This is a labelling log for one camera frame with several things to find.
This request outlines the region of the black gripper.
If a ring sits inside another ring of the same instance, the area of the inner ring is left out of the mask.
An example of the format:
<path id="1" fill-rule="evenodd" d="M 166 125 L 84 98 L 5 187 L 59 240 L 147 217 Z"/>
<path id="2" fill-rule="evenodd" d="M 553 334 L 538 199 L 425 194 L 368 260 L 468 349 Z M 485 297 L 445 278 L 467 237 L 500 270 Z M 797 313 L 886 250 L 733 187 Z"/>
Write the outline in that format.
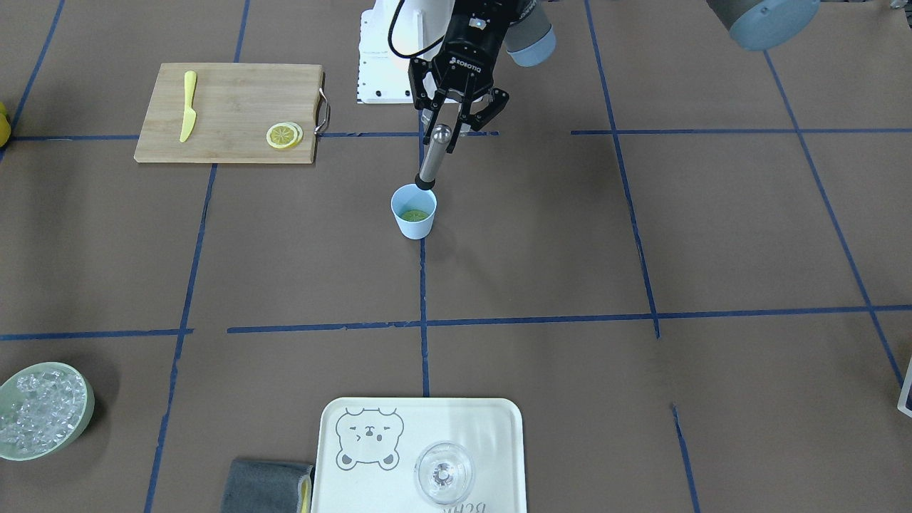
<path id="1" fill-rule="evenodd" d="M 422 143 L 430 143 L 446 98 L 456 98 L 460 110 L 449 141 L 451 155 L 462 128 L 481 131 L 510 100 L 493 85 L 493 68 L 508 29 L 520 20 L 522 1 L 456 1 L 439 51 L 429 61 L 413 56 L 408 64 L 413 106 L 423 123 Z M 488 104 L 476 113 L 472 102 L 485 96 Z"/>

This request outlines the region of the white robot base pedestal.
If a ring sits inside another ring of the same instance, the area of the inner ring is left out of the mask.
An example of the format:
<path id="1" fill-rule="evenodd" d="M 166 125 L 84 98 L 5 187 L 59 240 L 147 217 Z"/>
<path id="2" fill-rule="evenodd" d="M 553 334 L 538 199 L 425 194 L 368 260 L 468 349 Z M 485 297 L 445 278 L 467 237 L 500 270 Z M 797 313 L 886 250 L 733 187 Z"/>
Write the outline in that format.
<path id="1" fill-rule="evenodd" d="M 453 1 L 375 1 L 361 14 L 356 100 L 368 105 L 413 104 L 411 55 L 430 61 L 431 43 L 445 35 Z"/>

